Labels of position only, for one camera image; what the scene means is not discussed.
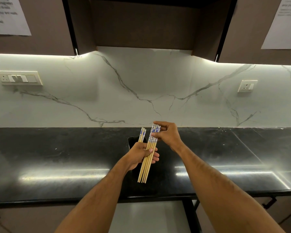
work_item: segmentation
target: paper sign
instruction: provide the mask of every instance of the paper sign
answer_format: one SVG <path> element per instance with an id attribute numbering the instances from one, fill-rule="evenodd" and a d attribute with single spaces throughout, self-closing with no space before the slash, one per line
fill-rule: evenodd
<path id="1" fill-rule="evenodd" d="M 291 49 L 291 0 L 282 0 L 262 49 Z"/>
<path id="2" fill-rule="evenodd" d="M 19 0 L 0 0 L 0 34 L 31 36 Z"/>

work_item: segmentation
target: cabinet handle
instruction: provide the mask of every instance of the cabinet handle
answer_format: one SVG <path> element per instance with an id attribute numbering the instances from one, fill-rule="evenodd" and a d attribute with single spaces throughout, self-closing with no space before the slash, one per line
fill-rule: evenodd
<path id="1" fill-rule="evenodd" d="M 271 201 L 269 201 L 267 204 L 262 204 L 263 208 L 269 209 L 274 203 L 276 203 L 276 198 L 274 196 L 271 196 Z"/>

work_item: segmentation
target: black container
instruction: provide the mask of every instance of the black container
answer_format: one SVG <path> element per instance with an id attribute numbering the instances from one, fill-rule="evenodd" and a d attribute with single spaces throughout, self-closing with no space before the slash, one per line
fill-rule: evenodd
<path id="1" fill-rule="evenodd" d="M 128 137 L 128 139 L 127 139 L 127 141 L 128 141 L 128 150 L 130 150 L 134 146 L 134 144 L 136 142 L 138 142 L 138 140 L 139 140 L 139 136 Z M 144 138 L 143 143 L 148 143 L 146 138 Z"/>

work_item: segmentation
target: white marble backsplash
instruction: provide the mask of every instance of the white marble backsplash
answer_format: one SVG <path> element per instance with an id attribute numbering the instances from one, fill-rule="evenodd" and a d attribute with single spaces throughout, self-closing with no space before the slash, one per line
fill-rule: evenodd
<path id="1" fill-rule="evenodd" d="M 0 70 L 43 87 L 2 86 L 0 127 L 291 127 L 291 66 L 221 64 L 187 50 L 99 47 L 82 56 L 0 54 Z M 242 80 L 258 80 L 237 93 Z"/>

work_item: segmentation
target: black countertop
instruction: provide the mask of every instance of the black countertop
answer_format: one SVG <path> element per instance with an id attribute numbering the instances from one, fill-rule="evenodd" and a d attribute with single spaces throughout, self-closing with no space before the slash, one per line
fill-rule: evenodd
<path id="1" fill-rule="evenodd" d="M 0 207 L 78 202 L 128 151 L 140 128 L 0 128 Z M 252 196 L 291 195 L 291 128 L 179 128 L 184 143 Z M 119 202 L 196 198 L 163 142 L 146 184 L 125 176 Z"/>

